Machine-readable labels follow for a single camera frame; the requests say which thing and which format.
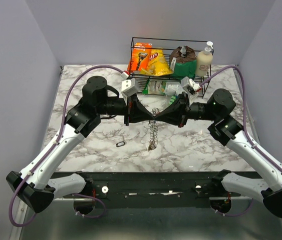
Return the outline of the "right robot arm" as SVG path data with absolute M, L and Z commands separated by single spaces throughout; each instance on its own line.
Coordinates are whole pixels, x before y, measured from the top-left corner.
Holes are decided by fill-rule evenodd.
M 282 218 L 282 163 L 245 133 L 243 125 L 231 116 L 236 106 L 231 93 L 219 88 L 207 103 L 189 104 L 185 99 L 184 95 L 179 95 L 172 105 L 155 116 L 155 120 L 180 128 L 188 119 L 212 121 L 208 127 L 211 136 L 237 153 L 260 176 L 252 179 L 222 170 L 212 179 L 208 189 L 217 196 L 232 192 L 252 198 Z

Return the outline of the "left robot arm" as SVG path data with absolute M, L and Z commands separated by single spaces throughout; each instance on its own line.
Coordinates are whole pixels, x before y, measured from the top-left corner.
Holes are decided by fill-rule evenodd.
M 81 99 L 68 111 L 52 140 L 20 172 L 8 174 L 7 182 L 14 193 L 37 214 L 56 198 L 71 194 L 87 197 L 93 181 L 83 173 L 51 177 L 66 156 L 100 124 L 102 115 L 124 116 L 127 125 L 152 119 L 137 98 L 138 90 L 133 78 L 122 80 L 118 92 L 104 77 L 90 77 L 82 88 Z

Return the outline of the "black key tag with key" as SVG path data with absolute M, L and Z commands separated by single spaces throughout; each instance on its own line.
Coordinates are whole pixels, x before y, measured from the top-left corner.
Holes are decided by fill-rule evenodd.
M 117 142 L 117 143 L 115 144 L 115 146 L 116 146 L 117 148 L 123 147 L 123 146 L 125 146 L 125 145 L 126 145 L 126 141 L 125 141 L 124 136 L 122 136 L 122 140 L 121 140 L 120 142 Z

